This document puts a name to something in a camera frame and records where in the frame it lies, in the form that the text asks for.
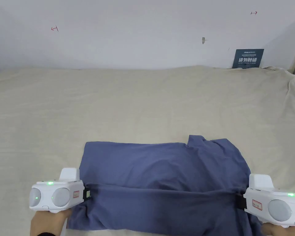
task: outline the red arrow mark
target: red arrow mark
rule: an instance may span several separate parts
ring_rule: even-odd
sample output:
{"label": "red arrow mark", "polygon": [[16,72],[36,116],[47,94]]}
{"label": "red arrow mark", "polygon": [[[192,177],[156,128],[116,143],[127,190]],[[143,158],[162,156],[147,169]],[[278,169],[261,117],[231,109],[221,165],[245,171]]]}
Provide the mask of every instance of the red arrow mark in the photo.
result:
{"label": "red arrow mark", "polygon": [[57,31],[59,32],[58,28],[57,28],[57,25],[55,28],[51,27],[51,30],[54,31],[54,29],[57,29]]}

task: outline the sticker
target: sticker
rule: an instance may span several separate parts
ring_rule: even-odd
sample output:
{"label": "sticker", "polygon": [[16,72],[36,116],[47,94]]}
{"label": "sticker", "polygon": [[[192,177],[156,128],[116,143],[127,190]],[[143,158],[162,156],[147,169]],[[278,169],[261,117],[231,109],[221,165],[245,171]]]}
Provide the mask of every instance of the sticker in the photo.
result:
{"label": "sticker", "polygon": [[80,196],[80,191],[73,192],[73,198],[78,198]]}
{"label": "sticker", "polygon": [[264,49],[237,49],[232,68],[259,67]]}
{"label": "sticker", "polygon": [[259,210],[262,210],[262,204],[260,202],[257,202],[256,200],[252,200],[252,206]]}

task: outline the folded shirt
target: folded shirt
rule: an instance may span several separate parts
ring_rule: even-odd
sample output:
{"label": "folded shirt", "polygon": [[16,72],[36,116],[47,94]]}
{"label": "folded shirt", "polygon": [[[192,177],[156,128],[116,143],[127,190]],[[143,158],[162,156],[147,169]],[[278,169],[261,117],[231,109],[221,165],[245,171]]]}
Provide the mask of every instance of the folded shirt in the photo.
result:
{"label": "folded shirt", "polygon": [[80,179],[92,199],[73,208],[71,229],[129,229],[199,236],[262,236],[258,219],[235,207],[250,170],[227,139],[188,144],[87,142]]}

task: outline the bed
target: bed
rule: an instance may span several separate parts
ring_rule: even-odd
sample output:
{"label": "bed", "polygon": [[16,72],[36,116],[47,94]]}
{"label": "bed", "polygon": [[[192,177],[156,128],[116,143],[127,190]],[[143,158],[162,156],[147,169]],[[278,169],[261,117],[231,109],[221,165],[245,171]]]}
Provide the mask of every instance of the bed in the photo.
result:
{"label": "bed", "polygon": [[0,235],[28,235],[31,185],[79,167],[87,141],[185,143],[189,134],[227,138],[252,172],[295,191],[295,76],[203,66],[0,73]]}

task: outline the white wall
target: white wall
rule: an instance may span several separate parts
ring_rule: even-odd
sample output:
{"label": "white wall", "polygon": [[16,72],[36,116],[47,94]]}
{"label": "white wall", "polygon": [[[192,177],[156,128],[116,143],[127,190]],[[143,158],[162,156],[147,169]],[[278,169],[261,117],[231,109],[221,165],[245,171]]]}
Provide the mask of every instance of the white wall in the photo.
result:
{"label": "white wall", "polygon": [[230,68],[250,48],[292,67],[295,0],[0,0],[0,70]]}

